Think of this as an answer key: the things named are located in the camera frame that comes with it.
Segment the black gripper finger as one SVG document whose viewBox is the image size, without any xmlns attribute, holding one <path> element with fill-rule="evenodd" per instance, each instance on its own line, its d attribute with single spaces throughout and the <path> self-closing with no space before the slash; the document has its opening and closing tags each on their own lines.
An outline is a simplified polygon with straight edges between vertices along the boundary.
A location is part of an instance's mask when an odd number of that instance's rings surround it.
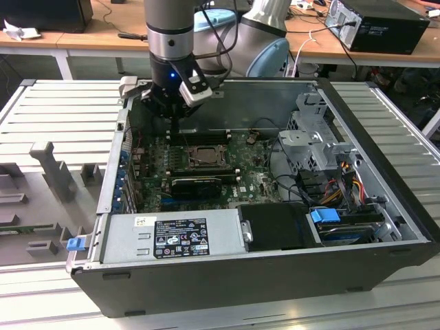
<svg viewBox="0 0 440 330">
<path fill-rule="evenodd" d="M 169 123 L 171 133 L 177 132 L 177 103 L 171 92 L 151 85 L 141 93 L 141 102 L 155 117 Z"/>
<path fill-rule="evenodd" d="M 179 133 L 180 131 L 180 122 L 185 118 L 189 118 L 199 108 L 200 105 L 195 107 L 189 107 L 187 104 L 175 105 L 175 133 Z"/>
</svg>

